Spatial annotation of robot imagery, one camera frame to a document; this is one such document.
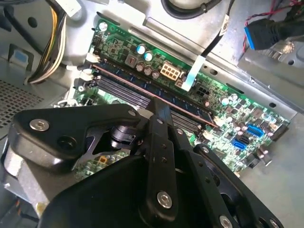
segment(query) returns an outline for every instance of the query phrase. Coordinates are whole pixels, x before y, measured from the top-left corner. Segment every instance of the ventilation grille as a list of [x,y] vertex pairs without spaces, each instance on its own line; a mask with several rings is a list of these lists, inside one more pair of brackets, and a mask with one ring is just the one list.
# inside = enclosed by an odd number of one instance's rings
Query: ventilation grille
[[0,80],[0,129],[10,124],[17,112],[30,109],[43,98]]

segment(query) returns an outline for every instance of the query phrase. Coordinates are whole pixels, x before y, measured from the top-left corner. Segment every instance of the blue sata port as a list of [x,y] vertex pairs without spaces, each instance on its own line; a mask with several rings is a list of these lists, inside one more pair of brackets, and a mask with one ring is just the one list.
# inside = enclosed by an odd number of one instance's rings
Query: blue sata port
[[232,145],[239,148],[240,150],[244,150],[247,148],[247,145],[244,144],[243,142],[241,142],[240,140],[234,138],[232,141],[231,141]]
[[261,128],[251,124],[248,125],[247,132],[259,138],[264,136],[264,131]]

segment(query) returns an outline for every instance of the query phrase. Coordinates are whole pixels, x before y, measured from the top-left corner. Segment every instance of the green circuit board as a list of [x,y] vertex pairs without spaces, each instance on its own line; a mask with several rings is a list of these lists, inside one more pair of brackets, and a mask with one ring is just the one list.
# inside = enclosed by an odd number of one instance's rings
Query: green circuit board
[[[138,53],[137,48],[139,46],[143,46],[146,53],[152,54],[150,61],[145,60],[144,55]],[[154,80],[175,91],[176,96],[184,96],[193,103],[200,105],[202,109],[208,108],[211,110],[214,113],[214,121],[219,127],[214,128],[207,125],[201,129],[199,136],[189,131],[186,131],[186,134],[192,146],[198,143],[208,145],[233,172],[240,172],[246,168],[248,164],[244,162],[244,159],[255,153],[261,145],[268,146],[274,140],[267,133],[262,137],[257,137],[244,131],[243,135],[249,139],[250,143],[245,149],[239,149],[231,143],[239,132],[236,130],[235,123],[251,124],[260,129],[267,129],[274,134],[278,129],[281,131],[281,126],[288,126],[290,123],[289,120],[275,113],[274,109],[259,105],[237,89],[224,85],[201,72],[190,91],[182,90],[181,84],[178,82],[183,80],[191,66],[121,29],[111,20],[99,20],[89,52],[138,71],[139,76]],[[135,59],[135,62],[131,64],[128,62],[130,56]],[[172,80],[172,78],[160,74],[164,64],[167,63],[181,72],[177,80]],[[151,69],[153,73],[159,73],[159,76],[155,77],[153,74],[146,74],[144,70],[138,70],[138,65],[141,65],[144,69]],[[127,103],[98,88],[76,92],[74,98],[82,103],[82,101],[87,102],[92,97],[90,105]]]

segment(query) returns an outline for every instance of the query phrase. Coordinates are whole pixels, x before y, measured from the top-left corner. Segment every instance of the yellow wire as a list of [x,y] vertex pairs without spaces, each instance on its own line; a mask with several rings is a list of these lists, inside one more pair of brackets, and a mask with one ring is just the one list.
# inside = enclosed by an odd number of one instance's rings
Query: yellow wire
[[52,50],[52,47],[53,47],[53,42],[54,42],[55,32],[56,32],[56,27],[57,27],[57,14],[53,10],[53,8],[51,8],[51,12],[52,12],[52,18],[53,18],[53,28],[52,28],[51,42],[49,44],[49,47],[48,47],[48,50],[47,50],[47,55],[46,55],[46,58],[43,61],[43,64],[48,61],[48,56],[49,56],[49,54]]

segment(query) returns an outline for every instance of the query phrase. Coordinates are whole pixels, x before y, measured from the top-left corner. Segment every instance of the motherboard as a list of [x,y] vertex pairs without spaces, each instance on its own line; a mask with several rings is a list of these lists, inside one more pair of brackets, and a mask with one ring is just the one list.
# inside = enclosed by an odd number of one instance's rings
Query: motherboard
[[89,53],[100,62],[93,64],[89,89],[75,94],[80,105],[127,103],[145,108],[156,96],[171,107],[174,124],[186,132],[192,146],[208,145],[235,173],[269,158],[269,145],[288,129],[289,120],[273,108],[202,72],[191,89],[184,90],[191,66],[108,18],[99,20]]

